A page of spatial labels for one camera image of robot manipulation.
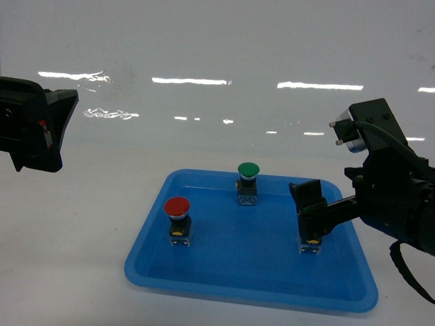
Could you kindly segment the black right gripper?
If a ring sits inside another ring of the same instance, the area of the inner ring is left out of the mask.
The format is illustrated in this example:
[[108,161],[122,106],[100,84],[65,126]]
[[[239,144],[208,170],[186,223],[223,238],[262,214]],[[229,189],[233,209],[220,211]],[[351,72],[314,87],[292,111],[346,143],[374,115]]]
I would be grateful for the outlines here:
[[434,184],[391,149],[368,154],[359,168],[346,168],[355,196],[327,203],[321,181],[289,184],[298,233],[306,242],[356,217],[412,247],[434,255]]

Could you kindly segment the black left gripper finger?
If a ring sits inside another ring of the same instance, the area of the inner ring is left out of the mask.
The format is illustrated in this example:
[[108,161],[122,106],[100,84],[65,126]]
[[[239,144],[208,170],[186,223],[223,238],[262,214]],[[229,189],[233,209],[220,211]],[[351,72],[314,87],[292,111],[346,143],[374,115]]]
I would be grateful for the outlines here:
[[9,153],[18,172],[26,167],[56,173],[63,167],[46,93],[39,84],[1,78],[1,151]]
[[43,119],[43,135],[47,150],[54,148],[56,143],[60,150],[67,124],[79,102],[77,90],[43,89],[50,117]]

